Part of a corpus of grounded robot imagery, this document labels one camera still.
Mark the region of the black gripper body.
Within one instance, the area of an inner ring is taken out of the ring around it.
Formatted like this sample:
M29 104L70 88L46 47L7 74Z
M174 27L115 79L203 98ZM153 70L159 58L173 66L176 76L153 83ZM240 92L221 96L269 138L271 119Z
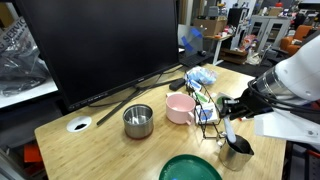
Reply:
M236 118L252 118L259 114L272 112L272 107L261 98L256 96L252 91L246 89L239 98L235 99L236 103L231 106L231 120Z

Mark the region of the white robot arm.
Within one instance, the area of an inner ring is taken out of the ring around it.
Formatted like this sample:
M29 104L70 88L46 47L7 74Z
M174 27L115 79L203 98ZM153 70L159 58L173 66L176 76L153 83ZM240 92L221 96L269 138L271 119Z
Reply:
M238 98L222 99L219 116L252 118L259 136L320 144L320 34L307 37L291 57L249 81Z

